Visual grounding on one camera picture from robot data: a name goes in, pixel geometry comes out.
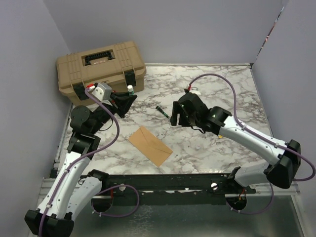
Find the white green glue stick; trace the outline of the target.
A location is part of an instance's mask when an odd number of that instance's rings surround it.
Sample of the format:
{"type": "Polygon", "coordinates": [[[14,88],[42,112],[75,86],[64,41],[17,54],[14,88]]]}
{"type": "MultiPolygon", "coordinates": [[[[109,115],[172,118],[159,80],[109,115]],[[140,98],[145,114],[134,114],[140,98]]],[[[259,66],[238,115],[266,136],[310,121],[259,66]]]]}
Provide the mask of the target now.
{"type": "Polygon", "coordinates": [[[129,95],[134,95],[134,88],[132,85],[127,86],[127,91],[129,95]]]}

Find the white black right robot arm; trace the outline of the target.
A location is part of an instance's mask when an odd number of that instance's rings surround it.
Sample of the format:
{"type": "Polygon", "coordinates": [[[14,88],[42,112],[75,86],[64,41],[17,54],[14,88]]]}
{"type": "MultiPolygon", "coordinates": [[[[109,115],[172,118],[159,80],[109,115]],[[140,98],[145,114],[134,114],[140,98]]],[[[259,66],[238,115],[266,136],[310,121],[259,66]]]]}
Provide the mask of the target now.
{"type": "Polygon", "coordinates": [[[257,165],[236,167],[231,172],[227,188],[232,193],[267,182],[288,189],[301,165],[301,145],[297,141],[285,142],[258,130],[251,134],[229,111],[218,106],[208,108],[198,95],[190,92],[173,102],[170,123],[172,126],[196,126],[201,133],[211,132],[229,138],[264,159],[257,165]]]}

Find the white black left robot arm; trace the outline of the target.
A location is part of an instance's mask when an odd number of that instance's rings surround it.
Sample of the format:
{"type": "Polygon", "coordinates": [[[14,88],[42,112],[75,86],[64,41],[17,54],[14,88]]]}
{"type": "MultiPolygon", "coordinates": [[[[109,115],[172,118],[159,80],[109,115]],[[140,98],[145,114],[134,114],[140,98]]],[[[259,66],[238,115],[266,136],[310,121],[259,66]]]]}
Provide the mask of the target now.
{"type": "Polygon", "coordinates": [[[99,102],[94,111],[83,105],[73,108],[70,115],[73,133],[62,168],[37,209],[28,210],[24,218],[32,234],[39,237],[70,236],[77,216],[92,197],[108,191],[108,175],[101,171],[93,171],[84,184],[79,188],[76,186],[94,154],[102,151],[99,147],[101,139],[96,132],[109,120],[117,123],[115,114],[123,118],[136,98],[137,95],[127,92],[112,92],[110,103],[99,102]]]}

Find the green black glue pen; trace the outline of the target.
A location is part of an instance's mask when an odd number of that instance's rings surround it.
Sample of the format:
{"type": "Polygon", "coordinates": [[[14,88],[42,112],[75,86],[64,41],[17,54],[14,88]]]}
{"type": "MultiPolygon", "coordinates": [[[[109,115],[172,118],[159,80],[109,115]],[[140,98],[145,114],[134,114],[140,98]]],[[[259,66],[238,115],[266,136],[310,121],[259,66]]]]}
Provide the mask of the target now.
{"type": "Polygon", "coordinates": [[[156,106],[156,109],[162,113],[166,118],[169,118],[169,115],[160,107],[160,106],[156,106]]]}

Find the brown paper envelope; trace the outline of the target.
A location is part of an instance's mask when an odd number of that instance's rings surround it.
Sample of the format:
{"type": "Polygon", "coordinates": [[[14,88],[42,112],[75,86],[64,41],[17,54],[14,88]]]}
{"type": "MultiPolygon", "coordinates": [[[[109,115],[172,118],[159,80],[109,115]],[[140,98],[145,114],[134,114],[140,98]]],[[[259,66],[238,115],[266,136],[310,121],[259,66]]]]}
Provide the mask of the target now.
{"type": "Polygon", "coordinates": [[[160,167],[173,153],[144,126],[139,127],[128,140],[157,167],[160,167]]]}

